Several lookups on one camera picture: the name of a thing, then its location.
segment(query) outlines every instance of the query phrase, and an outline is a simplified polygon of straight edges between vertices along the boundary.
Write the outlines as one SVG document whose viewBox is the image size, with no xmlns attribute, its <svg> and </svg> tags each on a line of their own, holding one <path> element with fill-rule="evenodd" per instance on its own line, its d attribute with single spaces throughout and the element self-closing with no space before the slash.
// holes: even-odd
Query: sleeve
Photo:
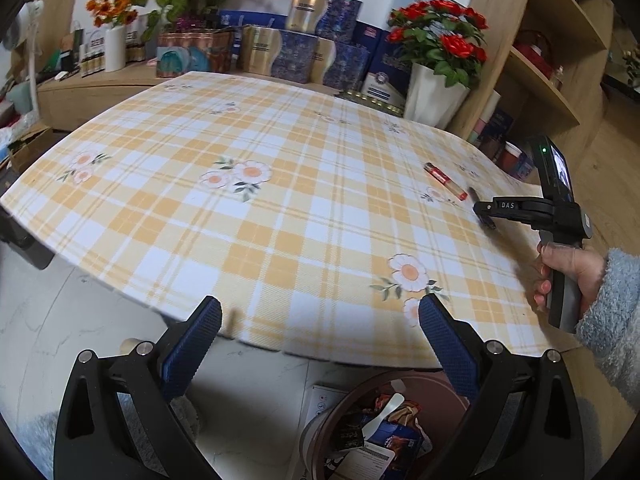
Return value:
<svg viewBox="0 0 640 480">
<path fill-rule="evenodd" d="M 639 301 L 640 257 L 612 249 L 598 297 L 576 330 L 609 383 L 636 411 L 640 410 Z"/>
</svg>

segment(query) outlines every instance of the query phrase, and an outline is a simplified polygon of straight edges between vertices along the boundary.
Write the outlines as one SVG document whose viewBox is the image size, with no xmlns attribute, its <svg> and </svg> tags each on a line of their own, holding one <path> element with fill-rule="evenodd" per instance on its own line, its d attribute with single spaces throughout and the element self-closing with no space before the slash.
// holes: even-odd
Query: silver bolt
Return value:
<svg viewBox="0 0 640 480">
<path fill-rule="evenodd" d="M 153 349 L 154 344 L 150 343 L 149 341 L 143 341 L 138 346 L 136 346 L 136 352 L 138 352 L 140 355 L 147 355 Z"/>
<path fill-rule="evenodd" d="M 504 350 L 504 346 L 502 346 L 502 343 L 500 341 L 491 339 L 491 341 L 486 342 L 486 349 L 493 355 L 498 355 L 502 353 L 502 351 Z"/>
<path fill-rule="evenodd" d="M 559 363 L 560 361 L 562 361 L 562 356 L 560 355 L 560 352 L 558 350 L 549 350 L 549 352 L 546 353 L 546 357 L 552 363 Z"/>
<path fill-rule="evenodd" d="M 82 350 L 78 354 L 78 361 L 80 361 L 81 363 L 85 363 L 87 361 L 90 361 L 93 356 L 94 354 L 91 352 L 91 350 Z"/>
</svg>

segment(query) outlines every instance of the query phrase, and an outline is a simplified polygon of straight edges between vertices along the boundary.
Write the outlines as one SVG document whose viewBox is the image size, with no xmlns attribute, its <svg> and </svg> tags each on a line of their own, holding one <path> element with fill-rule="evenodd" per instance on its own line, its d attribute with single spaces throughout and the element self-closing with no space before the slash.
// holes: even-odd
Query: white vase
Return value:
<svg viewBox="0 0 640 480">
<path fill-rule="evenodd" d="M 124 68 L 127 61 L 127 46 L 125 39 L 127 28 L 118 25 L 107 30 L 104 34 L 104 71 L 115 72 Z"/>
<path fill-rule="evenodd" d="M 462 83 L 446 88 L 445 79 L 431 68 L 414 63 L 404 118 L 443 130 L 469 93 Z"/>
</svg>

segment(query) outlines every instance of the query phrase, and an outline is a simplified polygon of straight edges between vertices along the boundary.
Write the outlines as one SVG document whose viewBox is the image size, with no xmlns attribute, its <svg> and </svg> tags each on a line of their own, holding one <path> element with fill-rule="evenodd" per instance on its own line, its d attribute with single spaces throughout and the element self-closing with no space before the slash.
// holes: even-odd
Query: person's right hand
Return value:
<svg viewBox="0 0 640 480">
<path fill-rule="evenodd" d="M 582 293 L 580 302 L 580 318 L 598 297 L 598 291 L 602 286 L 606 263 L 597 252 L 573 247 L 546 244 L 538 244 L 540 256 L 534 266 L 540 274 L 540 280 L 536 281 L 533 299 L 540 308 L 545 307 L 546 295 L 551 292 L 549 276 L 551 269 L 559 270 L 569 278 L 577 282 Z"/>
</svg>

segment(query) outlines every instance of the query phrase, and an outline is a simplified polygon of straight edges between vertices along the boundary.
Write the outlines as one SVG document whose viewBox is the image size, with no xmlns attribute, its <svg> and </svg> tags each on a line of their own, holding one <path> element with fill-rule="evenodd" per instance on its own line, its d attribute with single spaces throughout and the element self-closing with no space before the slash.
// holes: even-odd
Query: yellow checkered tablecloth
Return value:
<svg viewBox="0 0 640 480">
<path fill-rule="evenodd" d="M 418 299 L 512 352 L 577 344 L 526 298 L 537 233 L 482 199 L 540 195 L 465 141 L 285 84 L 189 73 L 91 120 L 1 203 L 37 238 L 122 293 L 185 319 L 207 294 L 223 333 L 304 356 L 430 367 Z"/>
</svg>

